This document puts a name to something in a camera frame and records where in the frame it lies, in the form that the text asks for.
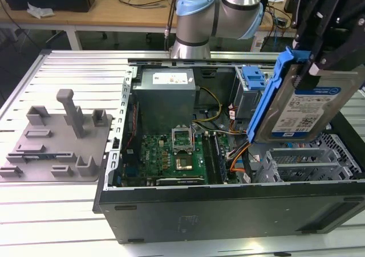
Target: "green circuit board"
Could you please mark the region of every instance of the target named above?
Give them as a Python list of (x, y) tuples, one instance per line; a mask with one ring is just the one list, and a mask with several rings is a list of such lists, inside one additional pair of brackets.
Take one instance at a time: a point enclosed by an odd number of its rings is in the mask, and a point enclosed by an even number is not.
[[(182, 133), (176, 136), (175, 145), (177, 146), (188, 145), (189, 142), (188, 134)], [(228, 139), (225, 136), (220, 136), (218, 142), (223, 152), (229, 150)], [(144, 135), (140, 160), (142, 163), (139, 168), (140, 177), (202, 178), (207, 183), (201, 134), (195, 135), (194, 151), (190, 154), (184, 151), (174, 152), (170, 134)], [(186, 167), (191, 164), (191, 169), (178, 169), (177, 164), (180, 163), (178, 160), (185, 161), (186, 165), (181, 162), (181, 166)]]

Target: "gray peg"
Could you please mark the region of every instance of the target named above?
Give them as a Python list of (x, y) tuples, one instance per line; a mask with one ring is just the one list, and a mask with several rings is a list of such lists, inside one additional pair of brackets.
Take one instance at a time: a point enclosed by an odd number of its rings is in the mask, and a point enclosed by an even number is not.
[(68, 121), (74, 129), (77, 138), (82, 138), (84, 135), (84, 128), (82, 127), (82, 122), (78, 118), (76, 107), (72, 97), (74, 92), (71, 89), (60, 89), (57, 93), (57, 100), (62, 103), (64, 110), (66, 111)]

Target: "gray fixture base plate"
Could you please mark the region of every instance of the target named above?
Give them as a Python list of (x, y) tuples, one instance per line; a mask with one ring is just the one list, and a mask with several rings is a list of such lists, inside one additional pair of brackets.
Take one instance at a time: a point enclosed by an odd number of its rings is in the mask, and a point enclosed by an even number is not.
[[(91, 115), (84, 114), (83, 128), (85, 131), (83, 138), (76, 138), (72, 126), (66, 124), (64, 115), (52, 115), (44, 117), (45, 126), (31, 125), (30, 123), (24, 130), (12, 153), (20, 145), (44, 145), (44, 153), (67, 152), (74, 153), (76, 158), (81, 156), (87, 164), (89, 157), (94, 158), (96, 168), (92, 174), (81, 176), (74, 162), (59, 162), (58, 160), (29, 160), (27, 163), (6, 163), (1, 167), (17, 166), (22, 171), (19, 176), (3, 177), (0, 175), (0, 182), (74, 182), (74, 181), (96, 181), (99, 177), (100, 164), (104, 156), (104, 150), (108, 140), (112, 116), (107, 115), (108, 125), (104, 127), (95, 127)], [(32, 130), (50, 130), (51, 137), (26, 138), (25, 134)], [(52, 167), (69, 166), (72, 170), (71, 175), (52, 174)]]

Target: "tissue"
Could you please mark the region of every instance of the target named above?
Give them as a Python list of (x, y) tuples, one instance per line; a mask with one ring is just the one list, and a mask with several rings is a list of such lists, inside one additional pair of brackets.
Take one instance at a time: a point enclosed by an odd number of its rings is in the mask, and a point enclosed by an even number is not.
[(28, 3), (27, 12), (32, 16), (40, 19), (41, 17), (50, 17), (54, 16), (53, 10), (50, 8), (38, 8)]

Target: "motherboard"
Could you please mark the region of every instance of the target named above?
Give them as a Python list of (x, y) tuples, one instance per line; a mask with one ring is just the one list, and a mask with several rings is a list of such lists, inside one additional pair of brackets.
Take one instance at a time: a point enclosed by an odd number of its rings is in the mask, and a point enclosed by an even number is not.
[(122, 168), (121, 176), (145, 186), (225, 183), (229, 181), (225, 163), (229, 151), (225, 134), (192, 133), (190, 128), (172, 134), (145, 134), (138, 167)]

